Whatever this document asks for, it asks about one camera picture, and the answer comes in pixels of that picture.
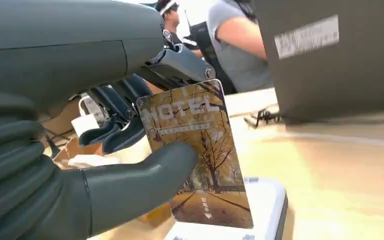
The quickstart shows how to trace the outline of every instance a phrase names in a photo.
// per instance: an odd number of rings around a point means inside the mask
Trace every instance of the card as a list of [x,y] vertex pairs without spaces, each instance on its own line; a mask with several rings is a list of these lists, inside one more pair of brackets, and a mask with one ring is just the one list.
[[220,81],[213,79],[141,97],[137,106],[153,152],[183,141],[199,155],[192,174],[169,203],[176,220],[252,228]]

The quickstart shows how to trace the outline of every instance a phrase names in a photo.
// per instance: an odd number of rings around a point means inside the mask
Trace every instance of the gray laptop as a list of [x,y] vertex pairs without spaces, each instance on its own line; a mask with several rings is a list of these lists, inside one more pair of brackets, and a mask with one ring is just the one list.
[[254,0],[286,122],[384,110],[384,0]]

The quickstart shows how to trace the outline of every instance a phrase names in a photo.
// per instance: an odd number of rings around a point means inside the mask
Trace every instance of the sticker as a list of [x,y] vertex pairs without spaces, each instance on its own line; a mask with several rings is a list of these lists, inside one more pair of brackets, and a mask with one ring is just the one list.
[[311,52],[339,42],[338,15],[274,37],[279,59]]

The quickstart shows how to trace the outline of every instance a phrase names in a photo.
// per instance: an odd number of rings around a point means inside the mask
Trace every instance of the table surface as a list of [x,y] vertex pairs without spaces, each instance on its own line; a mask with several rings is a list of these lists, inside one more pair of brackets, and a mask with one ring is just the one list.
[[[261,99],[242,108],[257,111],[276,101],[267,92],[230,95],[226,104],[235,116],[230,120],[243,175],[277,179],[286,187],[283,239],[384,240],[384,114],[359,124],[249,127],[240,103]],[[149,154],[146,138],[117,154],[132,159],[126,156],[133,153]],[[172,218],[156,228],[134,220],[96,239],[158,240],[172,225]]]

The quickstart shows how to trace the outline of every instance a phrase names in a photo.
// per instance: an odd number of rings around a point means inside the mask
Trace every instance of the gray t-shirt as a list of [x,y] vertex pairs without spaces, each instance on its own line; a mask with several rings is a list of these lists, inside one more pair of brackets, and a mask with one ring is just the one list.
[[238,92],[273,87],[267,61],[216,39],[216,31],[229,19],[245,17],[233,0],[218,0],[208,13],[208,32],[221,67],[232,80]]

